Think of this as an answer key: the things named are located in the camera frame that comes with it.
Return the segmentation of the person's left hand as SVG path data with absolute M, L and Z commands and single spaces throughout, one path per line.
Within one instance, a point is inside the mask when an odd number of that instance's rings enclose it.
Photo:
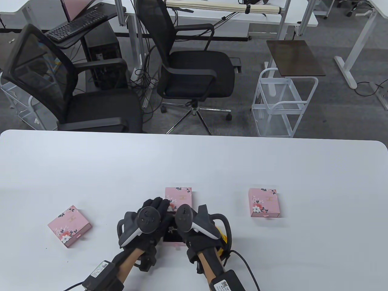
M 168 199 L 157 197 L 146 200 L 137 212 L 126 212 L 117 226 L 119 246 L 142 251 L 156 246 L 173 219 L 169 206 Z

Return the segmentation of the person's right hand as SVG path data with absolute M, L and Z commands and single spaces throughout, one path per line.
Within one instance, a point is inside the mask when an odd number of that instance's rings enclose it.
M 188 248 L 187 256 L 191 262 L 197 261 L 198 254 L 202 251 L 207 249 L 219 250 L 220 248 L 226 246 L 223 239 L 212 239 L 201 232 L 196 232 L 193 229 L 188 232 L 183 232 L 178 229 L 177 232 Z

